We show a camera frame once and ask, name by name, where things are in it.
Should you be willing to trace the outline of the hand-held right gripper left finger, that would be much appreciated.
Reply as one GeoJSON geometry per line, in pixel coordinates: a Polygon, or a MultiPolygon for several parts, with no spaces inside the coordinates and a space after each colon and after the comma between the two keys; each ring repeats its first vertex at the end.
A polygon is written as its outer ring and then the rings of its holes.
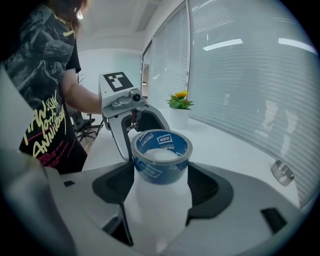
{"type": "Polygon", "coordinates": [[[64,175],[45,172],[74,256],[136,256],[124,208],[134,182],[132,162],[64,175]]]}

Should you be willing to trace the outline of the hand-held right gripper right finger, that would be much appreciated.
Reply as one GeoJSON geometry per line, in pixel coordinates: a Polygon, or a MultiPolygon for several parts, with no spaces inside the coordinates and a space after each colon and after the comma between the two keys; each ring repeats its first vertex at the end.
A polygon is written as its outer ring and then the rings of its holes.
{"type": "Polygon", "coordinates": [[[192,206],[185,230],[161,256],[247,255],[303,216],[270,185],[245,174],[190,162],[187,183],[192,206]]]}

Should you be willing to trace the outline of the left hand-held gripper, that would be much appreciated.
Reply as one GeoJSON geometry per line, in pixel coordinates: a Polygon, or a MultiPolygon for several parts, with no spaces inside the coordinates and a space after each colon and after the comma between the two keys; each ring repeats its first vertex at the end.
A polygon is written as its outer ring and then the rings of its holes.
{"type": "Polygon", "coordinates": [[[133,117],[131,113],[124,112],[136,111],[134,128],[137,132],[170,130],[162,113],[154,106],[146,104],[146,99],[143,98],[140,89],[134,87],[124,72],[100,74],[98,89],[104,125],[107,130],[111,130],[117,149],[125,161],[133,161],[131,141],[128,135],[133,129],[133,117]]]}

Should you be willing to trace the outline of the grey tape roll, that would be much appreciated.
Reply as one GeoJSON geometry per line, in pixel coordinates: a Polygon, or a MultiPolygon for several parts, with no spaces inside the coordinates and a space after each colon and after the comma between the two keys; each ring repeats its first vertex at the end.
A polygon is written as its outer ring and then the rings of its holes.
{"type": "Polygon", "coordinates": [[[136,135],[131,142],[135,169],[147,182],[169,185],[185,173],[193,152],[191,141],[171,130],[151,129],[136,135]]]}

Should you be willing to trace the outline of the person's left forearm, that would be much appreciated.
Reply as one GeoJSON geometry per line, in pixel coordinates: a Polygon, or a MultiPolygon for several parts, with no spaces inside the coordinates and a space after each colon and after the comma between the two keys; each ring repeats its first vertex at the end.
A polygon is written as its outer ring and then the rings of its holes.
{"type": "Polygon", "coordinates": [[[67,105],[83,113],[102,114],[99,96],[78,83],[75,68],[64,72],[60,85],[67,105]]]}

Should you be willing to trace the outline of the sunflower plant in white pot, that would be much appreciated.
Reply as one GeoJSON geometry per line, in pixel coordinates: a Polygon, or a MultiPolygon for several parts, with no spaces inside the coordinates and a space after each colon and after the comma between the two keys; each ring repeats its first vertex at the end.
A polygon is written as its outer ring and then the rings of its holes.
{"type": "Polygon", "coordinates": [[[167,100],[169,105],[169,116],[172,127],[182,130],[187,126],[193,101],[188,100],[189,92],[183,90],[175,94],[170,94],[170,99],[167,100]]]}

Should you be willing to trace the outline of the black mesh office chair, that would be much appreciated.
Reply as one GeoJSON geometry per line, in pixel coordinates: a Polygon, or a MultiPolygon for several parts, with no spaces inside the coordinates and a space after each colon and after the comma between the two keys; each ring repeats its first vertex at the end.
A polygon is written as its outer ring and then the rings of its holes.
{"type": "Polygon", "coordinates": [[[104,126],[103,121],[99,125],[94,124],[96,119],[92,118],[92,114],[87,114],[87,119],[83,118],[82,113],[78,110],[70,110],[68,116],[72,121],[73,131],[80,143],[84,138],[95,140],[104,126]]]}

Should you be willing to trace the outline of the round metal ashtray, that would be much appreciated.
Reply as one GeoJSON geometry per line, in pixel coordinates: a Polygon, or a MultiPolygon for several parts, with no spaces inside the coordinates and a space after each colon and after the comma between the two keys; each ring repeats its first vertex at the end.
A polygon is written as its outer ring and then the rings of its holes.
{"type": "Polygon", "coordinates": [[[272,164],[271,173],[274,178],[282,185],[288,186],[294,180],[294,173],[290,167],[283,161],[277,159],[272,164]]]}

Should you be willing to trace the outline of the large white desk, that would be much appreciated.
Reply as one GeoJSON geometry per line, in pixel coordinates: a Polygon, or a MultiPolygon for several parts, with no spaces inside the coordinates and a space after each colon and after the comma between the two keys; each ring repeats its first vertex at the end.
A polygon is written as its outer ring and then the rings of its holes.
{"type": "MultiPolygon", "coordinates": [[[[270,156],[236,137],[198,122],[188,121],[186,129],[172,127],[167,110],[159,110],[170,130],[187,137],[192,143],[189,163],[218,167],[259,179],[282,194],[299,210],[294,198],[296,186],[291,182],[281,185],[273,176],[271,166],[275,162],[270,156]]],[[[119,153],[111,131],[104,130],[95,140],[98,151],[91,150],[82,172],[111,166],[118,163],[133,163],[133,185],[124,201],[124,210],[135,255],[162,256],[164,250],[186,228],[192,193],[188,185],[188,166],[182,177],[167,185],[157,185],[144,180],[135,168],[134,160],[125,161],[119,153]]],[[[294,227],[283,229],[273,239],[254,248],[249,254],[237,256],[273,256],[290,239],[300,221],[294,227]]]]}

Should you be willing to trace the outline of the white window blinds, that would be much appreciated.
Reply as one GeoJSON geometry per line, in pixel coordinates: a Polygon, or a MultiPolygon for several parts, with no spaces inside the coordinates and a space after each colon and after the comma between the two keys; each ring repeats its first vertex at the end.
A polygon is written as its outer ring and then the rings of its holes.
{"type": "Polygon", "coordinates": [[[290,168],[305,208],[320,188],[320,58],[281,0],[154,0],[148,100],[188,90],[190,116],[290,168]]]}

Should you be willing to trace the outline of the person's black printed T-shirt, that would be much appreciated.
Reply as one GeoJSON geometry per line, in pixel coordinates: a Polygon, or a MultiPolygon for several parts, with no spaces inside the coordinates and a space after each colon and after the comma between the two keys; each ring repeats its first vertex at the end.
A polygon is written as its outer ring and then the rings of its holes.
{"type": "Polygon", "coordinates": [[[80,70],[70,25],[45,4],[22,23],[4,67],[33,109],[19,149],[60,174],[80,172],[87,153],[69,117],[61,80],[65,71],[80,70]]]}

